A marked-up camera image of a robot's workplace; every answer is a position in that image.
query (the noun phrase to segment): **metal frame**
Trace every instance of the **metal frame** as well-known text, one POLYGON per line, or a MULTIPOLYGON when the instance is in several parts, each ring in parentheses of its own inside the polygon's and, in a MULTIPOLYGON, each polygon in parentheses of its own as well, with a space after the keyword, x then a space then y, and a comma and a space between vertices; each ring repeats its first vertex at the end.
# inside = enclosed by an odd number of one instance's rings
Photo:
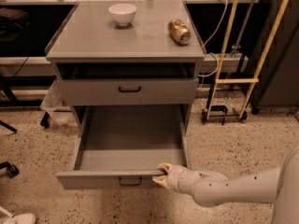
POLYGON ((244 99, 244 103, 243 103, 241 111, 239 113, 239 118, 240 119, 244 118, 244 112, 245 112, 246 106, 247 106, 247 104, 249 102, 249 98, 251 96, 251 93, 253 91, 253 88, 254 88, 255 84, 259 82, 258 77, 259 77, 259 75, 261 73, 261 70, 262 70, 262 67, 263 67, 263 63, 264 63, 264 61, 266 59, 268 51, 270 50, 271 44, 272 44, 272 42, 274 40, 275 34, 276 34, 277 30, 278 30, 278 26, 279 26, 279 24, 281 22, 282 16, 283 16, 283 14, 284 14, 284 12, 286 10, 288 2, 289 2, 289 0, 283 0, 282 3, 281 3, 281 5, 280 5, 278 14, 277 14, 276 19, 274 21, 274 24, 273 24, 273 27, 271 29, 270 35, 268 36, 268 39, 266 41, 265 47, 264 47, 263 52, 262 52, 262 56, 261 56, 261 58, 260 58, 260 60, 259 60, 259 62, 257 64, 257 68, 255 70, 253 78, 220 79, 220 73, 221 73, 221 68, 222 68, 222 64, 223 64, 223 58, 224 58, 224 54, 225 54, 225 51, 226 51, 226 47, 227 47, 227 43, 228 43, 228 38, 229 38, 229 35, 231 33, 232 24, 233 24, 233 21, 234 21, 234 18, 235 18, 235 10, 236 10, 237 3, 238 3, 238 0, 234 0, 233 8, 232 8, 231 16, 230 16, 230 20, 228 22, 228 26, 227 26, 226 34, 225 34, 225 37, 224 37, 223 46, 222 46, 220 65, 219 65, 219 69, 218 69, 218 71, 216 73, 215 85, 213 86, 213 92, 212 92, 211 99, 210 99, 210 102, 209 102, 208 108, 207 108, 207 114, 206 114, 206 117, 205 117, 206 120, 209 119, 210 112, 211 112, 211 109, 212 109, 212 102, 213 102, 213 99, 214 99, 215 92, 216 92, 218 84, 249 83, 250 84, 249 85, 249 89, 247 91, 247 95, 246 95, 246 97, 244 99))

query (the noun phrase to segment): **chair wheel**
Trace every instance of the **chair wheel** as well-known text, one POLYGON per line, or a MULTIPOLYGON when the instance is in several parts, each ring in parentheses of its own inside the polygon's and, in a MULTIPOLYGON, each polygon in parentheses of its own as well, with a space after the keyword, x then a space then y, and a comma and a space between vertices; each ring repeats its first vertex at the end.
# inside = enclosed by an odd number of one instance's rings
POLYGON ((207 112, 206 111, 202 112, 202 121, 207 121, 207 112))
POLYGON ((7 168, 7 174, 9 175, 10 178, 16 176, 19 174, 19 169, 15 165, 11 165, 7 168))
POLYGON ((241 117, 241 119, 242 119, 242 120, 245 120, 246 118, 247 118, 247 112, 244 111, 244 112, 243 112, 243 115, 242 115, 242 117, 241 117))
POLYGON ((260 112, 260 109, 256 108, 256 107, 253 107, 252 110, 251 110, 252 115, 257 115, 257 114, 259 114, 259 112, 260 112))

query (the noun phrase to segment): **terrazzo floor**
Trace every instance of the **terrazzo floor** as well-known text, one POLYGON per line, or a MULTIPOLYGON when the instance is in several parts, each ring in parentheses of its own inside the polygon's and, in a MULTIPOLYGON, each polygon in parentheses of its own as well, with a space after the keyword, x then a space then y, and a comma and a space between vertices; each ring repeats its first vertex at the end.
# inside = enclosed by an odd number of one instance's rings
MULTIPOLYGON (((243 99, 217 99, 239 106, 243 99)), ((299 144, 299 122, 288 109, 248 109, 243 122, 229 118, 203 124, 205 98, 195 100, 187 133, 193 170, 212 170, 229 178, 280 166, 299 144)), ((18 166, 20 174, 8 178, 0 172, 0 205, 12 213, 36 214, 36 223, 270 223, 271 204, 226 203, 204 208, 190 196, 167 189, 65 190, 55 174, 67 170, 73 155, 76 127, 39 125, 38 108, 0 111, 0 119, 18 129, 0 127, 0 162, 18 166)))

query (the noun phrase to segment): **gray cabinet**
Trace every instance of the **gray cabinet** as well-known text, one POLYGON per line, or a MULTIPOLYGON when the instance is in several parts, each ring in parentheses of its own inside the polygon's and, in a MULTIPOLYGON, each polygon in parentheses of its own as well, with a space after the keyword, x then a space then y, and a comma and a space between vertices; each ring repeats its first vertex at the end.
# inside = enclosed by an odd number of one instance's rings
POLYGON ((69 170, 57 174, 65 189, 156 187, 159 163, 190 167, 186 131, 204 54, 186 8, 132 1, 135 20, 119 28, 107 14, 116 3, 81 2, 47 55, 80 130, 69 170), (172 18, 189 24, 187 46, 167 33, 172 18))

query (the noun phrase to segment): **closed drawer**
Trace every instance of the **closed drawer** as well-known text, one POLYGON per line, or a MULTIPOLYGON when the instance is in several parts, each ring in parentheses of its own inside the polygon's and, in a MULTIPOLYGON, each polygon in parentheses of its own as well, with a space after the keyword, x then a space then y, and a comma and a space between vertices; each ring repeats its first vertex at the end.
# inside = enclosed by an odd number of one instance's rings
POLYGON ((190 167, 179 105, 89 109, 71 168, 57 174, 65 189, 157 187, 159 163, 190 167))
POLYGON ((68 105, 192 103, 197 79, 59 80, 68 105))

